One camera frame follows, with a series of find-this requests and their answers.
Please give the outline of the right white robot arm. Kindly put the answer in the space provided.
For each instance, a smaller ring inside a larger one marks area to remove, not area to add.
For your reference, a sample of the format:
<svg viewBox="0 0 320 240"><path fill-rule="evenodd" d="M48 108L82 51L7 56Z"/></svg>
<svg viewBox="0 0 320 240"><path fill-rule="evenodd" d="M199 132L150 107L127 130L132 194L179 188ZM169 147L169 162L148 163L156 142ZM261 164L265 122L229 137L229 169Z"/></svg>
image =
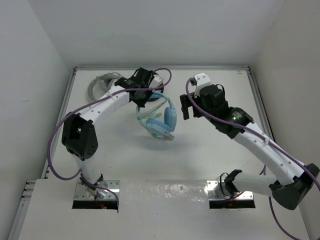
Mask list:
<svg viewBox="0 0 320 240"><path fill-rule="evenodd" d="M272 175L253 175L240 169L227 174L219 183L220 192L229 198L250 191L275 199L282 207L295 210L313 185L319 186L320 169L313 163L304 164L270 139L239 107L231 107L224 88L211 84L199 92L187 92L179 97L184 120L189 119L189 107L195 118L205 117L215 128L249 150Z"/></svg>

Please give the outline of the light blue headphones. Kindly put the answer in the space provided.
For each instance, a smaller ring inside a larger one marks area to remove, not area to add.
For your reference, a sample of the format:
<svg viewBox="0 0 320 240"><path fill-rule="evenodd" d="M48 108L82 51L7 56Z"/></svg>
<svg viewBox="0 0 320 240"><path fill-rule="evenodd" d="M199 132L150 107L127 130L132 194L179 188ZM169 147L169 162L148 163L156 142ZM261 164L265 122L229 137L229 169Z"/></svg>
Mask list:
<svg viewBox="0 0 320 240"><path fill-rule="evenodd" d="M141 108L136 107L136 118L140 125L154 138L172 141L172 133L177 125L177 111L171 99L165 95L158 105L141 113Z"/></svg>

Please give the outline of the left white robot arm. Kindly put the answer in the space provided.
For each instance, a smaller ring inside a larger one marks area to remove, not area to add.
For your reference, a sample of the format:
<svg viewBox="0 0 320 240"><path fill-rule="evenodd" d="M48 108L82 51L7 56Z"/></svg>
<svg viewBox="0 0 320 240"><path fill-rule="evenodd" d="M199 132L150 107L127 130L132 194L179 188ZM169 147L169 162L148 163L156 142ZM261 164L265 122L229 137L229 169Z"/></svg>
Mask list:
<svg viewBox="0 0 320 240"><path fill-rule="evenodd" d="M97 103L71 114L64 122L61 142L75 156L77 166L87 182L97 185L103 180L94 157L98 149L99 125L129 102L143 107L153 93L150 89L161 84L163 79L155 71L140 67L129 78L116 78Z"/></svg>

